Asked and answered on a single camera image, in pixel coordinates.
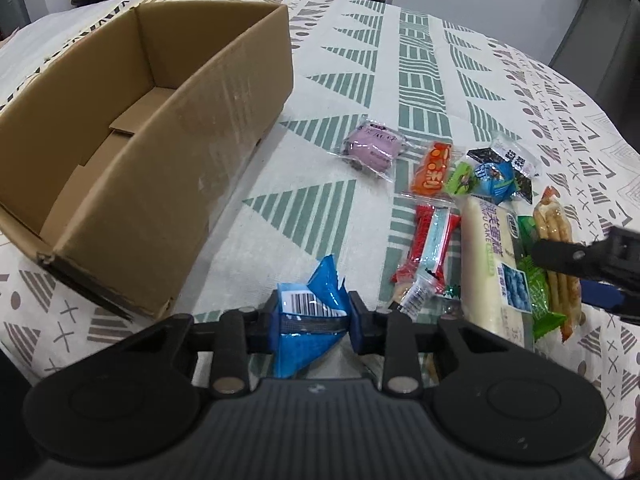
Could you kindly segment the small clear candy packet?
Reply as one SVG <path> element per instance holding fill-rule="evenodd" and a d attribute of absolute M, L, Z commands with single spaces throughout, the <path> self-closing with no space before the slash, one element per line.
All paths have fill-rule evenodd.
<path fill-rule="evenodd" d="M 447 285 L 432 274 L 403 275 L 396 283 L 388 306 L 392 311 L 408 315 L 413 322 L 434 323 L 445 314 L 460 310 L 460 286 Z"/>

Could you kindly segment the green snack bag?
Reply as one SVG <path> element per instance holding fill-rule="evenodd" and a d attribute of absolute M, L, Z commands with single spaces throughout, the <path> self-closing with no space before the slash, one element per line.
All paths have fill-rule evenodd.
<path fill-rule="evenodd" d="M 551 307 L 551 295 L 548 284 L 547 271 L 533 262 L 533 244 L 538 240 L 535 220 L 531 216 L 518 216 L 518 232 L 520 233 L 521 249 L 516 257 L 518 270 L 525 273 L 529 289 L 529 300 L 532 304 L 533 336 L 535 340 L 546 336 L 560 328 L 567 320 L 562 312 L 556 312 Z"/>

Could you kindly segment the orange breadstick packet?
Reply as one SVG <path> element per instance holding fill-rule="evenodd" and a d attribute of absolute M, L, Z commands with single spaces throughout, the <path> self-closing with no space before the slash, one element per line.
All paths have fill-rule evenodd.
<path fill-rule="evenodd" d="M 560 193 L 547 186 L 534 208 L 534 221 L 538 240 L 571 243 L 572 227 L 559 201 Z M 560 325 L 562 342 L 567 342 L 574 333 L 582 315 L 582 288 L 580 281 L 556 271 L 547 270 L 550 310 L 564 316 Z"/>

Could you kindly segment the white cake bar packet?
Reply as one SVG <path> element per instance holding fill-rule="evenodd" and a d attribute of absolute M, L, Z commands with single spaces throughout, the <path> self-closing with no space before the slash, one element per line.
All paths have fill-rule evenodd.
<path fill-rule="evenodd" d="M 516 215 L 478 197 L 461 214 L 461 304 L 471 323 L 530 350 L 533 307 Z"/>

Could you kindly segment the red light-blue snack bar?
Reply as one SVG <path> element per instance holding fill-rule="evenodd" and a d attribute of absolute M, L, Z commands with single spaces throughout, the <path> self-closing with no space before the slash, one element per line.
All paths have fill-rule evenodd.
<path fill-rule="evenodd" d="M 392 282 L 409 281 L 422 273 L 434 276 L 442 283 L 451 235 L 460 221 L 461 217 L 448 207 L 419 205 L 416 208 L 416 230 L 407 259 L 392 275 Z"/>

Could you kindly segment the black white snack packet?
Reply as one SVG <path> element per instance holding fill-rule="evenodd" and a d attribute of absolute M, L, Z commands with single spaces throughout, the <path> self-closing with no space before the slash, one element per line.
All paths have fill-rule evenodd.
<path fill-rule="evenodd" d="M 470 148 L 466 156 L 479 165 L 491 165 L 508 181 L 512 192 L 502 194 L 503 200 L 518 196 L 531 205 L 534 199 L 534 180 L 540 176 L 538 159 L 517 140 L 506 133 L 495 132 L 488 146 Z"/>

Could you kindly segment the orange snack packet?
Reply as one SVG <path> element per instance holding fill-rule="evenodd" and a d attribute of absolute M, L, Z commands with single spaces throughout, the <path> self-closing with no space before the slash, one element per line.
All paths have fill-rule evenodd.
<path fill-rule="evenodd" d="M 431 142 L 413 175 L 409 191 L 413 195 L 434 197 L 442 192 L 449 169 L 452 145 Z"/>

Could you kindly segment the small green candy packet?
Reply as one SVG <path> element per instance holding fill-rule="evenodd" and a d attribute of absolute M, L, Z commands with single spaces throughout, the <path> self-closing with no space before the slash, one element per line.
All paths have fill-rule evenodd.
<path fill-rule="evenodd" d="M 450 196 L 471 194 L 476 187 L 475 169 L 478 162 L 469 157 L 458 159 L 448 174 L 444 191 Z"/>

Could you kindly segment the purple snack packet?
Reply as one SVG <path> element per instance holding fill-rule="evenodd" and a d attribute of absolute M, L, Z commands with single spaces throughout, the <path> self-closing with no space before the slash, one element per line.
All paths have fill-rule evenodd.
<path fill-rule="evenodd" d="M 407 141 L 399 132 L 365 119 L 345 136 L 336 154 L 359 171 L 391 181 L 397 159 L 406 147 Z"/>

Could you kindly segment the blue cartoon snack packet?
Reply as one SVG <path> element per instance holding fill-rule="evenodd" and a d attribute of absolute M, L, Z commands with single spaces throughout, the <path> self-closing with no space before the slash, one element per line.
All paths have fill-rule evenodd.
<path fill-rule="evenodd" d="M 474 169 L 472 194 L 498 205 L 515 192 L 516 182 L 510 162 L 482 162 Z"/>

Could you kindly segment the brown cardboard box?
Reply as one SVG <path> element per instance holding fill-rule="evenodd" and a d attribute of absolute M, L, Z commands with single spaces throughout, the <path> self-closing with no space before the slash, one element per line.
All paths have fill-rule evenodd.
<path fill-rule="evenodd" d="M 3 111 L 2 233 L 99 306 L 161 318 L 293 81 L 282 4 L 112 18 Z"/>

